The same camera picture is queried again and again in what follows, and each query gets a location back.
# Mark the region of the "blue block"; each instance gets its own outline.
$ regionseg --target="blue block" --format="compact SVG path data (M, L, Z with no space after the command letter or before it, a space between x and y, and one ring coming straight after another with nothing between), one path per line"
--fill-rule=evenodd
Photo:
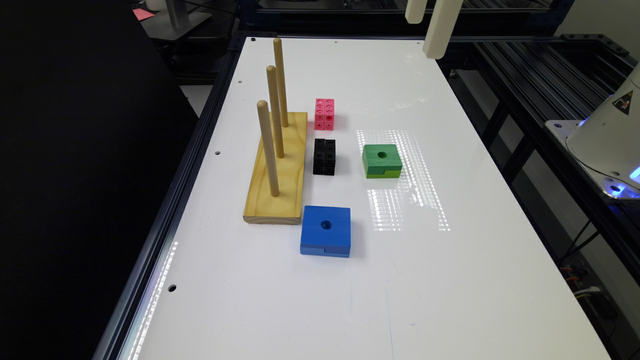
M349 257L351 209L305 206L300 254Z

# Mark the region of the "white tabletop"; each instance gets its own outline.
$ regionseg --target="white tabletop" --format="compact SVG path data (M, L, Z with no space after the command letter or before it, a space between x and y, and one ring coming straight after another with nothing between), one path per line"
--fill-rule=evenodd
M274 63L248 39L123 358L609 359L422 42L283 47L289 111L335 99L334 131L310 122L303 205L351 208L351 257L242 220ZM334 177L312 175L314 138L336 139ZM398 145L399 179L365 179L374 143Z

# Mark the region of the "wooden base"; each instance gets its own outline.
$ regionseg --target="wooden base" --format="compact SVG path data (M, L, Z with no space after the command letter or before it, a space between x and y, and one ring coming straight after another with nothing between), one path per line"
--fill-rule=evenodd
M280 195L276 197L271 196L269 190L269 176L260 140L243 215L244 221L250 224L300 223L307 113L289 113L289 126L282 128L282 139L284 157L276 157L280 188Z

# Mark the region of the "green block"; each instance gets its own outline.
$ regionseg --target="green block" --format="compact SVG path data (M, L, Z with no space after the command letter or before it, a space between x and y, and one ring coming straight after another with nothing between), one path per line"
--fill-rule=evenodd
M362 150L362 163L367 178L370 175L381 175L380 177L399 177L402 170L402 160L398 154L398 148L393 144L388 145L365 145ZM387 171L397 171L391 176L386 176Z
M392 179L399 178L400 170L387 170L382 175L369 175L367 174L367 179Z

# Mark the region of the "pink cube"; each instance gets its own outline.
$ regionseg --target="pink cube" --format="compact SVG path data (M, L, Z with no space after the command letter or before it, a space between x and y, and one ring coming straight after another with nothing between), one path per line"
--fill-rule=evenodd
M334 105L333 99L316 99L314 129L333 130L333 121L335 119Z

